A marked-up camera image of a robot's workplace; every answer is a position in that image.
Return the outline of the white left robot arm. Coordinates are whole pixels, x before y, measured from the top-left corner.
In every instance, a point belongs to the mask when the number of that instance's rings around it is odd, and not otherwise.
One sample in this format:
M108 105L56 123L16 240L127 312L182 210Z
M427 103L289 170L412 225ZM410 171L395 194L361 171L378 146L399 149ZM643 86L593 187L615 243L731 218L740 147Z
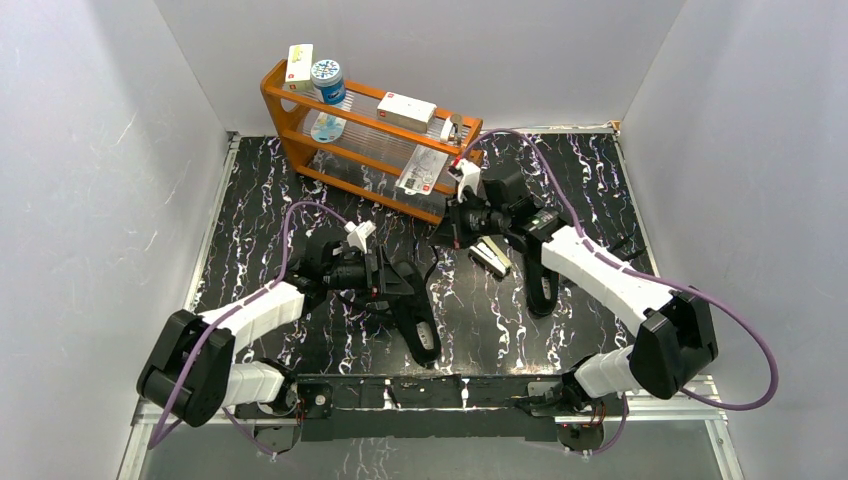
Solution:
M410 261L390 260L384 248L365 248L353 232L323 231L307 239L303 254L288 262L283 279L215 310L172 313L141 370L136 391L165 415L192 427L205 424L223 408L250 403L286 416L299 403L291 371L270 359L238 364L235 355L265 334L302 319L329 293L341 291L353 292L353 303L360 309L385 305L416 363L427 367L438 360L442 346L425 274Z

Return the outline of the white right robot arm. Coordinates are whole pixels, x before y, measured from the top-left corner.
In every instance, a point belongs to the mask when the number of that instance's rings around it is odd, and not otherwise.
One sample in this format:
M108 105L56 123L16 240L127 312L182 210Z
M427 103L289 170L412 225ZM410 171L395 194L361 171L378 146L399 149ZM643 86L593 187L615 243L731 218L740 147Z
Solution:
M552 313L567 279L618 317L632 345L590 355L563 376L565 405L590 413L603 396L645 390L669 399L717 356L708 304L689 293L641 278L629 263L579 233L566 213L541 206L519 174L484 180L473 164L449 168L457 191L445 206L432 243L469 248L501 235L525 260L528 307Z

